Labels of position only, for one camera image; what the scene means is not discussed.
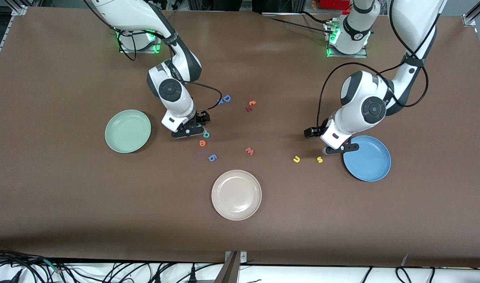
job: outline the brown tabletop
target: brown tabletop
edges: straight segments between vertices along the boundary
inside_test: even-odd
[[[172,139],[159,122],[165,108],[145,78],[168,58],[166,48],[131,62],[87,9],[33,7],[15,19],[0,55],[0,247],[181,261],[221,261],[241,249],[258,263],[309,265],[399,265],[409,253],[407,265],[480,266],[473,28],[441,18],[426,98],[361,133],[392,156],[389,174],[367,183],[347,172],[341,155],[317,163],[324,143],[303,136],[324,79],[352,61],[327,58],[321,33],[248,12],[177,12],[171,23],[202,63],[198,82],[231,96],[210,111],[205,147],[200,137]],[[404,51],[387,18],[374,29],[360,62],[398,64]],[[335,73],[321,119],[340,107],[341,84],[356,70]],[[216,102],[215,92],[188,90],[198,107]],[[410,101],[422,90],[421,76]],[[109,119],[125,109],[152,121],[149,142],[133,154],[104,140]],[[208,161],[211,154],[218,159]],[[239,222],[222,218],[210,198],[215,179],[232,169],[251,172],[263,190],[259,210]]]

